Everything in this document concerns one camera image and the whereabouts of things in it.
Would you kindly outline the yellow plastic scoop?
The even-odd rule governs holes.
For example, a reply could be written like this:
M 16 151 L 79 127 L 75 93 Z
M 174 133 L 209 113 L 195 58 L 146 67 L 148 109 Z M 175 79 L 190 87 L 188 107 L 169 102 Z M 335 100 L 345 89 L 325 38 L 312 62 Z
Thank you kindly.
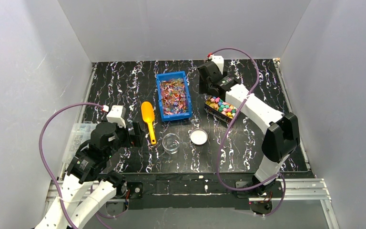
M 154 114 L 153 106 L 150 102 L 145 101 L 142 103 L 141 114 L 142 114 L 143 121 L 148 126 L 151 145 L 155 145 L 157 143 L 156 138 L 155 138 L 154 127 L 153 127 L 155 114 Z

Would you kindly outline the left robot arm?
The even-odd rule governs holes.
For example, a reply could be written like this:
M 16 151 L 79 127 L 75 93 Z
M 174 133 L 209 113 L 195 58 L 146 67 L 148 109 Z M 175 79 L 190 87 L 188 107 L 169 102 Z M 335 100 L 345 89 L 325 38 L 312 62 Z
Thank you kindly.
M 120 148 L 142 147 L 144 136 L 142 122 L 133 122 L 131 130 L 116 123 L 97 124 L 77 149 L 66 169 L 61 196 L 54 199 L 37 228 L 82 229 L 109 199 L 126 191 L 124 175 L 112 171 L 100 177 L 107 162 Z

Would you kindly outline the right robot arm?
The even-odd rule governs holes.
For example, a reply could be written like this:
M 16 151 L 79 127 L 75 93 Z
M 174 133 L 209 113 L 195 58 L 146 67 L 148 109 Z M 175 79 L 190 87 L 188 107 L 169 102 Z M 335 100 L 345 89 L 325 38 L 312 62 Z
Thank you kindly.
M 239 79 L 222 71 L 221 64 L 207 61 L 197 69 L 201 94 L 215 96 L 236 107 L 234 117 L 244 114 L 264 135 L 261 146 L 264 156 L 259 168 L 251 182 L 235 188 L 235 191 L 259 195 L 270 192 L 281 166 L 300 145 L 297 116 L 293 113 L 284 114 L 258 99 Z

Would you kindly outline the blue plastic candy bin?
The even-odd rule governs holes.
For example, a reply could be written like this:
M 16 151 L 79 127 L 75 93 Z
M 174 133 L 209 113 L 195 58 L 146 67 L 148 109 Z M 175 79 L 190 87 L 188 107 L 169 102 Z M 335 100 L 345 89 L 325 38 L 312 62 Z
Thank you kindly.
M 163 122 L 189 119 L 192 103 L 184 71 L 156 75 L 158 105 Z

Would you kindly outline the square tin of colourful candies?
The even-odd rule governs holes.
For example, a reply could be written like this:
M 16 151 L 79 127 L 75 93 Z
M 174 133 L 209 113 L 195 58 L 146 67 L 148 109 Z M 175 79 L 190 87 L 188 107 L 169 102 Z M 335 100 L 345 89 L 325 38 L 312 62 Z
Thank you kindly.
M 219 97 L 208 96 L 204 104 L 205 111 L 214 118 L 229 124 L 237 113 L 237 108 Z

